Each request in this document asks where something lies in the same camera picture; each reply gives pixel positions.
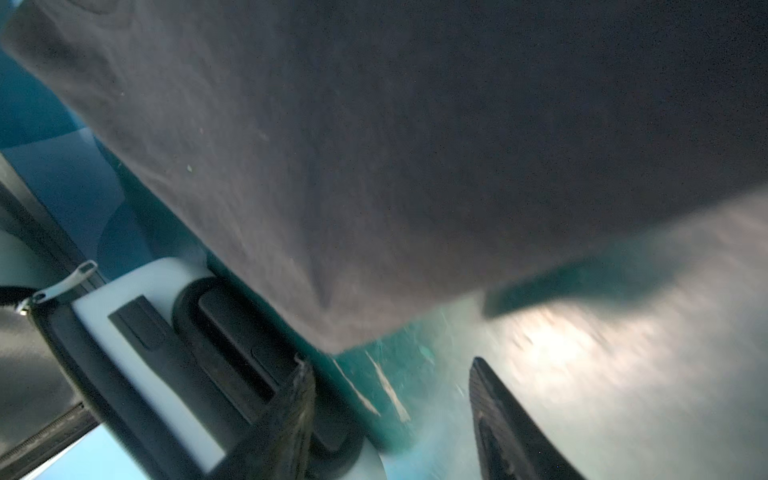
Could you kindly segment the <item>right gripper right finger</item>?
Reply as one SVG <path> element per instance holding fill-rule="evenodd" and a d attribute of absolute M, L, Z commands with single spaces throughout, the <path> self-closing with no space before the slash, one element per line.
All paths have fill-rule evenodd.
<path fill-rule="evenodd" d="M 584 479 L 480 357 L 470 368 L 469 397 L 484 480 Z"/>

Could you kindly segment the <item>black t-shirt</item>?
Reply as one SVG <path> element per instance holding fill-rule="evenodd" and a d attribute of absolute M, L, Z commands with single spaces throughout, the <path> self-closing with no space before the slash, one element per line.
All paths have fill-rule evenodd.
<path fill-rule="evenodd" d="M 767 178 L 763 1 L 25 1 L 1 44 L 332 354 Z"/>

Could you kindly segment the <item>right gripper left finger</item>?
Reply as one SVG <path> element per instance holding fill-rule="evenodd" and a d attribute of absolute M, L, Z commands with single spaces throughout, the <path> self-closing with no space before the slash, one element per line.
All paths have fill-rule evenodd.
<path fill-rule="evenodd" d="M 316 381 L 299 361 L 245 439 L 206 475 L 208 479 L 303 479 L 315 416 Z"/>

